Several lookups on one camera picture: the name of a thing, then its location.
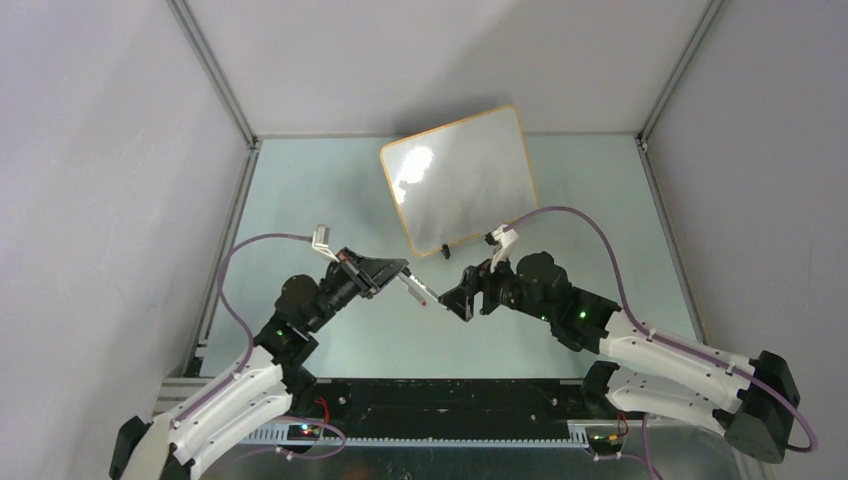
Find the red capped marker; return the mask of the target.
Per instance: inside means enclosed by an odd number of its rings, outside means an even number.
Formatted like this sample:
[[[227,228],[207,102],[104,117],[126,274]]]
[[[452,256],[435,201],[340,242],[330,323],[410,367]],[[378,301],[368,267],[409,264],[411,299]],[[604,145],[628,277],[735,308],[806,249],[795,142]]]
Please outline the red capped marker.
[[[401,271],[398,279],[405,285],[407,292],[423,307],[438,303],[438,294],[410,270],[404,269]]]

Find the yellow framed whiteboard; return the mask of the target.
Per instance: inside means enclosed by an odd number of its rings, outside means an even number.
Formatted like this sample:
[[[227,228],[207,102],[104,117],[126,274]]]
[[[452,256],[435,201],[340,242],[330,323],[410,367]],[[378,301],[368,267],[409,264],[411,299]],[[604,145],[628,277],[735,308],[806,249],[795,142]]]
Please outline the yellow framed whiteboard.
[[[513,105],[391,141],[379,160],[408,246],[419,257],[481,237],[540,204]]]

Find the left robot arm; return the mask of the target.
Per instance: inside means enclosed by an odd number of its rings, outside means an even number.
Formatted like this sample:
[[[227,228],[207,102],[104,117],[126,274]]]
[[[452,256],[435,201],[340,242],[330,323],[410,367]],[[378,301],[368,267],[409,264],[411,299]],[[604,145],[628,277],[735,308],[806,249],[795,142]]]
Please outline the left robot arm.
[[[109,478],[199,479],[262,425],[287,412],[311,412],[314,378],[303,365],[318,346],[315,333],[355,298],[371,299],[406,275],[408,265],[343,248],[321,279],[287,279],[273,315],[241,359],[172,409],[120,427]]]

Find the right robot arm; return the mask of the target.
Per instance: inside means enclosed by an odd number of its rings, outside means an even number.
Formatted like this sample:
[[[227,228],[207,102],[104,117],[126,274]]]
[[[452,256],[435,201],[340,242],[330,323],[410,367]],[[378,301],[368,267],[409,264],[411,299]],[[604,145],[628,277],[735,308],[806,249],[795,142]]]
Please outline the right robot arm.
[[[601,355],[581,385],[593,417],[617,410],[680,420],[771,464],[789,450],[800,393],[783,357],[764,350],[749,358],[636,327],[615,301],[573,285],[546,252],[516,267],[469,266],[439,302],[464,321],[509,308],[546,322],[568,349]]]

